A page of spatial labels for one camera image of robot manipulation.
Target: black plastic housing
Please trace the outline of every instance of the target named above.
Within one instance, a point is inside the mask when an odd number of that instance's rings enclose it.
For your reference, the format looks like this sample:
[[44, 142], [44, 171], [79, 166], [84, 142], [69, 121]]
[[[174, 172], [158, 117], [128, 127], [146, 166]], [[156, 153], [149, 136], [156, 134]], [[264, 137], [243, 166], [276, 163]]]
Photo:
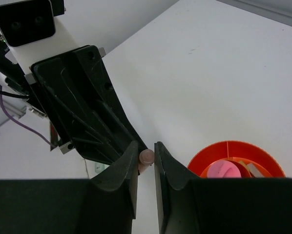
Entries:
[[292, 234], [292, 179], [199, 178], [155, 144], [160, 234]]
[[[54, 6], [57, 14], [63, 11], [61, 2], [54, 1]], [[0, 5], [0, 29], [13, 47], [51, 37], [56, 31], [51, 1], [28, 0]]]
[[62, 143], [89, 160], [111, 164], [132, 141], [147, 149], [128, 121], [99, 50], [85, 46], [31, 66], [31, 88]]

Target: white plastic piece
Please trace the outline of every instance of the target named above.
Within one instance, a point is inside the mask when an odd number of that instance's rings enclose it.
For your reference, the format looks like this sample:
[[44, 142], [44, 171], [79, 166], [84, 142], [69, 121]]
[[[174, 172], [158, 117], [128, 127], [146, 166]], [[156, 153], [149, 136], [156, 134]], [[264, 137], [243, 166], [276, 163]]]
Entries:
[[10, 51], [25, 74], [30, 73], [29, 67], [35, 62], [78, 48], [72, 36], [57, 18], [55, 18], [55, 27], [56, 33], [50, 38], [19, 47], [10, 47]]
[[263, 178], [264, 175], [262, 175], [262, 173], [258, 170], [258, 168], [256, 168], [256, 166], [253, 163], [249, 163], [247, 164], [247, 167], [250, 170], [250, 173], [256, 177], [256, 178]]

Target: screw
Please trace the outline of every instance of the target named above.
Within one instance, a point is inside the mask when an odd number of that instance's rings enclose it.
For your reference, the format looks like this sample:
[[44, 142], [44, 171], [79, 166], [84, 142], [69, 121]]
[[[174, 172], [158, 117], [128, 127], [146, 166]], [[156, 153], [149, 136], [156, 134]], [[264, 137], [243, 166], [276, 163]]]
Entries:
[[41, 16], [38, 16], [38, 17], [35, 18], [34, 22], [37, 25], [42, 25], [44, 23], [44, 18], [41, 17]]
[[88, 57], [89, 60], [93, 60], [95, 58], [95, 55], [94, 55], [93, 52], [88, 52], [87, 53], [87, 57]]
[[72, 150], [73, 149], [73, 144], [68, 144], [68, 149]]
[[11, 24], [11, 29], [14, 31], [18, 31], [20, 28], [21, 28], [21, 23], [19, 23], [19, 22], [13, 22]]

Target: black cable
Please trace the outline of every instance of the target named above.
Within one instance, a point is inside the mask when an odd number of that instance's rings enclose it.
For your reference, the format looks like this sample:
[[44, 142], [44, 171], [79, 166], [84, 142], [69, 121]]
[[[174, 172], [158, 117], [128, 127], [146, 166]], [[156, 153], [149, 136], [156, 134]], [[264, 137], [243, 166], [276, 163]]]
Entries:
[[29, 98], [29, 96], [11, 94], [11, 93], [8, 93], [8, 92], [5, 92], [5, 91], [0, 91], [0, 94], [8, 96], [8, 97], [20, 98], [20, 99], [28, 99]]

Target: pink object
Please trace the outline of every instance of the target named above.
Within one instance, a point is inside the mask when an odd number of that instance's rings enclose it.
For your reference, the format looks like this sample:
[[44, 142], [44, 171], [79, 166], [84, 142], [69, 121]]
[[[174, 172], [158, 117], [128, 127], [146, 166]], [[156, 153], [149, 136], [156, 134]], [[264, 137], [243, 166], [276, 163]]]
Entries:
[[140, 173], [145, 171], [147, 167], [153, 164], [155, 161], [155, 153], [150, 150], [143, 150], [139, 156], [138, 170]]
[[207, 178], [241, 178], [238, 167], [229, 161], [214, 162], [207, 172]]

